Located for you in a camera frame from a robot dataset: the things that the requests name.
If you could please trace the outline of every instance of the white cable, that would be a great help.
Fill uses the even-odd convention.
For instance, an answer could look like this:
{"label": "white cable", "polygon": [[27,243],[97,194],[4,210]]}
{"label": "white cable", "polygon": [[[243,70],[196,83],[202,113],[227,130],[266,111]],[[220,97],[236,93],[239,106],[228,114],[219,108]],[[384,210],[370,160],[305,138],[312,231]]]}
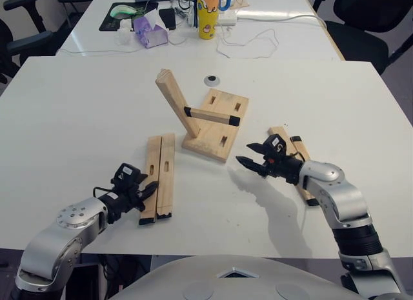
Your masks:
{"label": "white cable", "polygon": [[320,18],[317,15],[312,15],[312,14],[301,14],[301,15],[296,15],[296,16],[292,16],[288,18],[273,18],[273,17],[265,18],[265,17],[258,17],[258,16],[254,17],[254,16],[237,15],[238,20],[247,20],[247,21],[290,21],[292,19],[297,19],[300,17],[310,17],[310,18],[318,19],[320,23],[323,24],[324,28],[327,28],[327,25],[322,18]]}
{"label": "white cable", "polygon": [[188,38],[186,37],[186,38],[183,39],[183,41],[178,42],[178,43],[172,42],[172,41],[170,40],[171,35],[172,35],[173,33],[177,32],[178,27],[181,26],[181,25],[188,19],[188,15],[189,15],[189,13],[187,13],[186,17],[176,25],[176,29],[168,35],[168,40],[169,40],[169,43],[170,43],[170,44],[175,45],[175,46],[181,45],[181,44],[185,43],[186,40],[188,39]]}
{"label": "white cable", "polygon": [[129,54],[129,53],[136,53],[136,52],[138,52],[140,50],[143,50],[143,49],[145,49],[145,48],[142,47],[142,48],[138,48],[136,50],[85,50],[85,51],[82,51],[82,52],[73,52],[71,50],[66,50],[64,48],[60,48],[60,49],[57,50],[56,53],[58,53],[59,51],[62,50],[62,51],[66,52],[66,53],[69,53],[69,54],[102,53],[102,52],[128,53]]}
{"label": "white cable", "polygon": [[[269,40],[269,41],[271,42],[271,44],[274,45],[274,49],[271,51],[271,53],[270,53],[269,55],[267,55],[267,56],[253,57],[253,59],[270,58],[270,57],[272,57],[272,55],[276,52],[276,50],[277,50],[277,48],[278,48],[279,41],[278,41],[277,36],[276,36],[276,31],[275,31],[273,28],[264,30],[264,31],[258,33],[257,35],[255,35],[253,38],[249,39],[246,43],[241,44],[241,43],[235,43],[235,42],[229,42],[229,41],[227,41],[227,40],[225,39],[225,33],[224,33],[224,30],[223,30],[223,27],[222,27],[222,26],[220,26],[220,27],[221,27],[221,30],[222,30],[221,42],[222,42],[224,45],[244,47],[244,46],[247,46],[248,44],[250,44],[252,41],[254,41],[254,40],[256,40],[256,39]],[[272,33],[274,34],[274,40],[271,39],[271,38],[269,38],[269,37],[260,37],[261,35],[263,35],[263,34],[265,34],[265,33],[267,33],[267,32],[272,32]],[[222,52],[221,50],[219,50],[219,40],[218,40],[218,42],[217,42],[216,52],[219,53],[219,54],[221,54],[221,55],[224,55],[226,58],[229,58],[229,59],[231,58],[228,54],[226,54],[226,53]]]}

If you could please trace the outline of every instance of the power strip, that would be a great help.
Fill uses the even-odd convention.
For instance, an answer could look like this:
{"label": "power strip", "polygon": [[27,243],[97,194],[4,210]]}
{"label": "power strip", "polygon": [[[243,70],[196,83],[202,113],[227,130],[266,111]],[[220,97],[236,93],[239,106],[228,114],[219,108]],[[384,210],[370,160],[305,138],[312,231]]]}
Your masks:
{"label": "power strip", "polygon": [[226,10],[218,15],[218,26],[235,26],[237,23],[237,12],[234,10]]}

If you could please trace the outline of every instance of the white table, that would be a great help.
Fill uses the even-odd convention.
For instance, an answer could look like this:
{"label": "white table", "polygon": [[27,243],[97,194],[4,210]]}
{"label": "white table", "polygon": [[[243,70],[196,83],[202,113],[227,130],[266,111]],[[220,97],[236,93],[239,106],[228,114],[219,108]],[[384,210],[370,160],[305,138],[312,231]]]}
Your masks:
{"label": "white table", "polygon": [[[119,50],[119,51],[140,51],[125,56],[152,57],[172,57],[180,59],[182,57],[219,57],[226,59],[216,52],[218,37],[211,41],[203,41],[197,36],[195,28],[190,28],[186,23],[182,24],[171,32],[170,40],[173,43],[180,43],[178,46],[163,45],[152,49],[144,49],[137,37],[133,35],[132,42],[123,46],[117,42],[116,32],[100,32],[99,26],[105,18],[108,9],[115,2],[133,2],[134,0],[94,0],[87,11],[78,22],[73,32],[63,44],[62,48],[71,52],[85,52],[81,55],[102,56],[110,55],[112,52],[87,52],[96,50]],[[274,12],[278,18],[292,17],[299,14],[312,14],[307,0],[246,0],[250,3],[249,7],[242,11],[266,11]],[[159,8],[169,8],[170,3],[160,2]],[[257,22],[257,21],[238,21],[233,27],[231,34],[227,37],[228,41],[235,43],[245,43],[256,34],[273,28],[279,41],[278,50],[272,55],[273,59],[325,59],[339,60],[340,57],[332,46],[328,35],[318,23],[317,19],[301,18],[284,23]],[[220,49],[229,53],[232,57],[250,58],[257,55],[268,55],[272,50],[270,42],[256,40],[248,47],[223,46]],[[60,51],[59,55],[73,55]]]}
{"label": "white table", "polygon": [[[139,227],[131,211],[85,252],[336,258],[319,208],[306,207],[284,180],[264,180],[235,160],[259,160],[245,145],[284,125],[313,159],[344,169],[391,255],[413,255],[412,127],[371,64],[198,63],[29,58],[0,97],[0,247],[23,249],[60,209],[90,197],[94,186],[110,186],[122,162],[144,168],[148,137],[174,132],[172,218]],[[207,94],[208,74],[221,78],[220,90],[250,98],[226,164],[180,147],[185,130],[154,82],[161,68],[174,71],[192,106]]]}

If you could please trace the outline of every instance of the wooden leg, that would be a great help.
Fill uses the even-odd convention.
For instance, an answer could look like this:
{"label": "wooden leg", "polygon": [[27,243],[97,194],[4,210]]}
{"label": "wooden leg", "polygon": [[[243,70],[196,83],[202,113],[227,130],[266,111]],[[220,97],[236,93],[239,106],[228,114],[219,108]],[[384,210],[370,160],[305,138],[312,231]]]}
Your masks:
{"label": "wooden leg", "polygon": [[158,74],[155,81],[156,85],[162,92],[165,99],[168,101],[169,105],[174,110],[175,114],[178,116],[182,125],[184,125],[188,134],[191,137],[197,137],[199,133],[199,126],[195,119],[186,116],[184,107],[188,106],[185,98],[176,83],[175,77],[171,70],[162,69]]}

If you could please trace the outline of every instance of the cable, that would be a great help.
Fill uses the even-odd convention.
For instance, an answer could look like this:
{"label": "cable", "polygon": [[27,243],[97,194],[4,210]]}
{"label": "cable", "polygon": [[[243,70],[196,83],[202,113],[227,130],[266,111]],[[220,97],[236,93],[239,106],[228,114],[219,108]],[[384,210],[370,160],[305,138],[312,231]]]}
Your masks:
{"label": "cable", "polygon": [[[179,27],[180,25],[182,25],[182,24],[188,19],[188,16],[189,16],[189,13],[186,13],[186,17],[176,25],[176,29],[178,29],[178,27]],[[185,43],[186,40],[188,39],[188,38],[186,37],[186,38],[184,38],[183,41],[181,41],[181,42],[178,42],[178,43],[172,42],[172,41],[170,40],[170,37],[172,36],[173,33],[177,32],[176,29],[175,29],[173,32],[171,32],[171,33],[169,34],[169,36],[168,36],[168,41],[169,41],[169,43],[172,44],[172,45],[174,45],[174,46],[181,45],[181,44]]]}
{"label": "cable", "polygon": [[102,190],[103,192],[113,192],[112,189],[101,188],[101,187],[94,187],[93,188],[93,196],[96,198],[96,190]]}
{"label": "cable", "polygon": [[319,20],[321,22],[321,24],[324,26],[324,28],[327,28],[327,24],[325,23],[325,21],[320,18],[317,15],[312,15],[312,14],[301,14],[301,15],[296,15],[296,16],[292,16],[292,17],[288,17],[288,18],[262,18],[262,17],[254,17],[254,16],[243,16],[243,15],[237,15],[237,18],[240,20],[247,20],[247,21],[290,21],[292,19],[297,19],[300,17],[311,17],[311,18],[315,18],[317,20]]}
{"label": "cable", "polygon": [[188,6],[186,6],[186,7],[183,7],[183,6],[181,6],[181,0],[178,0],[178,5],[179,5],[179,7],[182,9],[182,10],[189,10],[190,8],[191,8],[191,1],[192,0],[182,0],[182,1],[186,1],[186,2],[189,2],[189,4],[188,4]]}
{"label": "cable", "polygon": [[142,48],[138,48],[137,50],[84,50],[84,51],[79,51],[79,52],[73,52],[73,51],[71,51],[71,50],[66,50],[66,49],[64,49],[64,48],[60,48],[60,49],[57,50],[56,53],[58,53],[58,51],[62,50],[62,51],[66,52],[66,53],[69,53],[69,54],[102,53],[102,52],[114,52],[114,53],[126,53],[126,54],[129,54],[129,53],[136,53],[136,52],[138,52],[138,51],[140,51],[140,50],[143,50],[143,49],[145,49],[145,48],[142,47]]}
{"label": "cable", "polygon": [[[270,55],[268,55],[268,56],[258,56],[258,57],[254,57],[253,59],[270,58],[270,57],[274,54],[274,52],[277,50],[277,48],[278,48],[279,41],[278,41],[277,36],[276,36],[276,31],[275,31],[273,28],[264,30],[264,31],[258,33],[257,35],[255,35],[253,38],[249,39],[246,43],[240,44],[240,43],[228,42],[228,41],[225,39],[225,33],[224,33],[224,30],[223,30],[223,27],[222,27],[222,26],[220,26],[220,27],[221,27],[221,30],[222,30],[222,32],[223,32],[223,36],[221,37],[221,42],[222,42],[224,45],[244,47],[244,46],[250,44],[253,40],[256,40],[256,39],[268,39],[268,40],[271,42],[271,44],[274,45],[274,49],[273,49],[273,51],[271,51]],[[265,33],[267,33],[267,32],[272,32],[272,33],[274,34],[274,40],[272,40],[272,39],[269,38],[269,37],[259,37],[259,36],[261,36],[261,35],[263,35],[263,34],[265,34]],[[231,58],[229,55],[227,55],[226,53],[224,53],[224,52],[222,52],[222,51],[219,50],[219,42],[217,43],[216,52],[219,53],[219,54],[221,54],[221,55],[224,55],[226,58],[229,58],[229,59]]]}

